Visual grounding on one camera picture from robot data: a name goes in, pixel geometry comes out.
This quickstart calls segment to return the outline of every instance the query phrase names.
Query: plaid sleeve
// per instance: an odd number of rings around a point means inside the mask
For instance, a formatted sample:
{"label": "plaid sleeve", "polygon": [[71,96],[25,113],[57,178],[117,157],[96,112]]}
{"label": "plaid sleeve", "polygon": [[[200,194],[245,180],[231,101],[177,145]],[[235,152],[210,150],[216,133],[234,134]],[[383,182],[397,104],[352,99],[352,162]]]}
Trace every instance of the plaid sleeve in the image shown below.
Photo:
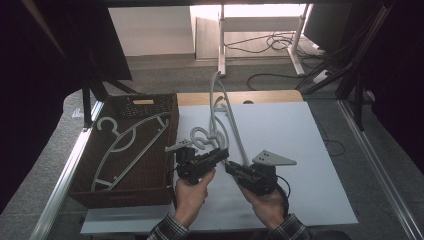
{"label": "plaid sleeve", "polygon": [[168,215],[152,229],[148,240],[181,240],[185,239],[188,234],[189,230],[168,213]]}
{"label": "plaid sleeve", "polygon": [[268,234],[271,240],[311,240],[311,232],[294,214],[289,214],[283,224]]}

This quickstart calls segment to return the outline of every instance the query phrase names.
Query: desk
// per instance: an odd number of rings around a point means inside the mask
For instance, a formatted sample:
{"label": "desk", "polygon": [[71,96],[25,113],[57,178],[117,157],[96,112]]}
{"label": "desk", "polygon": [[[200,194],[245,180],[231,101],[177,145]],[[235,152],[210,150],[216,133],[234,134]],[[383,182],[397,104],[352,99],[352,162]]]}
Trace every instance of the desk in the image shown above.
{"label": "desk", "polygon": [[[277,167],[291,185],[290,212],[307,226],[357,223],[306,102],[297,91],[229,93],[248,159],[263,149],[296,160],[296,166]],[[193,127],[209,124],[209,94],[178,94],[180,121],[177,141]],[[255,104],[241,104],[251,100]],[[224,113],[217,115],[230,139],[229,160],[241,163],[234,134]],[[263,229],[223,164],[217,165],[209,196],[190,229],[195,232]],[[90,209],[82,234],[148,233],[173,206]]]}

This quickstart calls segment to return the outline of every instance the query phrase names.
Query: wicker basket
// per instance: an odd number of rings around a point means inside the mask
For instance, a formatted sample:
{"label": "wicker basket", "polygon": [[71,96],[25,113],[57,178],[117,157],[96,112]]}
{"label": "wicker basket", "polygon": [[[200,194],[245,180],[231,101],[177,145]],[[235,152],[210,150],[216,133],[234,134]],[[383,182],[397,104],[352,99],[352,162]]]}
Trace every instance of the wicker basket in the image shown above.
{"label": "wicker basket", "polygon": [[[159,117],[160,120],[152,117],[162,113],[169,114]],[[116,121],[115,130],[110,118]],[[69,195],[87,208],[170,204],[174,158],[165,153],[164,148],[175,144],[178,119],[176,94],[108,97],[93,124]],[[131,127],[135,129],[134,139],[133,131],[128,130]],[[110,149],[115,152],[107,154]],[[112,189],[105,190],[107,185],[96,183],[92,191],[102,162],[97,179],[113,183],[135,159],[138,161]]]}

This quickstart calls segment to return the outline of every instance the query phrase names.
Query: finger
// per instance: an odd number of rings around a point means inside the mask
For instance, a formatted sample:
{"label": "finger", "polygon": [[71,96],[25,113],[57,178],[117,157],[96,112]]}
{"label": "finger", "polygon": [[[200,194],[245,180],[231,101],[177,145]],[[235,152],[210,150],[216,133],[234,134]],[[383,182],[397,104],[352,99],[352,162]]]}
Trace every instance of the finger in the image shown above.
{"label": "finger", "polygon": [[209,172],[207,172],[203,176],[199,184],[202,184],[205,187],[208,186],[208,184],[212,181],[213,177],[215,176],[215,172],[216,172],[216,169],[212,168]]}

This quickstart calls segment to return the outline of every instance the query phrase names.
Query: hand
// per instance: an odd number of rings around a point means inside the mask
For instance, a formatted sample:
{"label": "hand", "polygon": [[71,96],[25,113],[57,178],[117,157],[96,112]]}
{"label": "hand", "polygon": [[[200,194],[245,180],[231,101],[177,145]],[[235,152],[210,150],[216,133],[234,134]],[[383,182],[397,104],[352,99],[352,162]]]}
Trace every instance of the hand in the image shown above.
{"label": "hand", "polygon": [[246,188],[240,187],[246,200],[252,204],[252,209],[261,222],[274,230],[284,222],[284,202],[280,193],[274,190],[264,196],[258,196]]}
{"label": "hand", "polygon": [[188,228],[199,214],[199,210],[208,196],[208,184],[215,176],[215,168],[206,173],[202,180],[191,185],[187,180],[179,178],[175,187],[177,195],[177,210],[174,218],[184,227]]}

